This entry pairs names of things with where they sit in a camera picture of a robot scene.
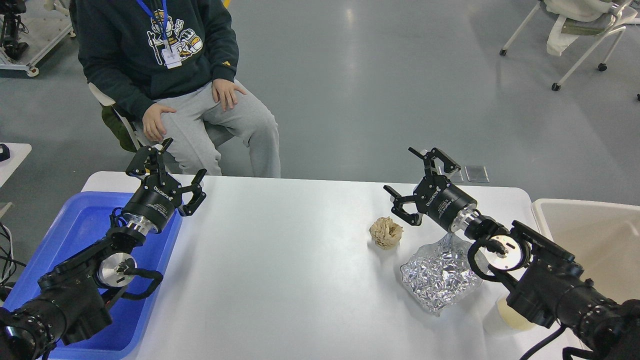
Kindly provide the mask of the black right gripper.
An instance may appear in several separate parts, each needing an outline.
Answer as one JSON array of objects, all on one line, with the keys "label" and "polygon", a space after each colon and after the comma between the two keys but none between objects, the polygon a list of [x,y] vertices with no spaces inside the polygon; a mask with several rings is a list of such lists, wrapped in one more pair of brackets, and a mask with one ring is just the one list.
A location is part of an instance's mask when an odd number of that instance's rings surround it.
[{"label": "black right gripper", "polygon": [[[384,185],[383,189],[391,196],[391,212],[411,226],[420,226],[425,214],[450,233],[460,230],[460,213],[473,212],[478,204],[449,180],[462,167],[437,147],[417,150],[410,146],[407,150],[423,161],[425,176],[410,195],[402,196],[393,187]],[[404,208],[407,204],[415,204],[418,212],[407,212]]]}]

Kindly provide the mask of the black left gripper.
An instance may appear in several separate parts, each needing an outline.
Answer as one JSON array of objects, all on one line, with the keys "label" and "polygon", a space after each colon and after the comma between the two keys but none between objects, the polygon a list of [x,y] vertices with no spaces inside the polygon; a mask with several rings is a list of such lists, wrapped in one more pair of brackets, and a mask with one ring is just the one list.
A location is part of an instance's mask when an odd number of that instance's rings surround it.
[{"label": "black left gripper", "polygon": [[[197,171],[187,186],[182,186],[166,170],[163,159],[173,139],[167,137],[160,145],[142,146],[137,150],[125,173],[138,178],[141,184],[121,211],[126,226],[146,235],[160,234],[173,217],[176,208],[181,217],[193,215],[207,194],[202,189],[202,180],[207,171]],[[182,195],[192,193],[183,203]]]}]

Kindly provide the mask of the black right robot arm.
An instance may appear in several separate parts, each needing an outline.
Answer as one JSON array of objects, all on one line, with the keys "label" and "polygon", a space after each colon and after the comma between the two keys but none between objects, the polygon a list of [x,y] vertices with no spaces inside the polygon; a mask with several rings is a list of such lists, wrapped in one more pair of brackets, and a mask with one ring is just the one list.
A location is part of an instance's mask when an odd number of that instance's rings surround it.
[{"label": "black right robot arm", "polygon": [[427,215],[447,232],[464,232],[472,241],[467,260],[483,280],[503,284],[507,305],[526,321],[544,328],[557,322],[558,330],[522,355],[537,351],[571,330],[585,349],[565,347],[565,360],[637,360],[639,358],[639,301],[616,303],[581,280],[583,267],[573,253],[517,220],[506,228],[477,209],[477,200],[454,185],[449,174],[461,166],[439,148],[409,152],[423,161],[425,174],[412,194],[402,196],[393,187],[391,211],[412,226]]}]

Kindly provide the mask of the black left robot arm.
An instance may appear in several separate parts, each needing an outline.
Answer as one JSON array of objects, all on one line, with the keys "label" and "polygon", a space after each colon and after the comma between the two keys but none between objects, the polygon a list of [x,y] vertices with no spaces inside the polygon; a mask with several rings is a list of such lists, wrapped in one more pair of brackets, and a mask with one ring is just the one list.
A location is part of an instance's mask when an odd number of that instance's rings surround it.
[{"label": "black left robot arm", "polygon": [[46,360],[58,341],[68,346],[109,326],[118,300],[141,301],[156,291],[162,273],[140,268],[132,251],[148,234],[161,233],[174,212],[193,215],[206,198],[206,170],[197,171],[187,186],[167,172],[163,155],[172,142],[167,137],[135,153],[125,172],[141,184],[124,207],[112,210],[105,237],[42,275],[38,296],[16,310],[1,309],[3,360]]}]

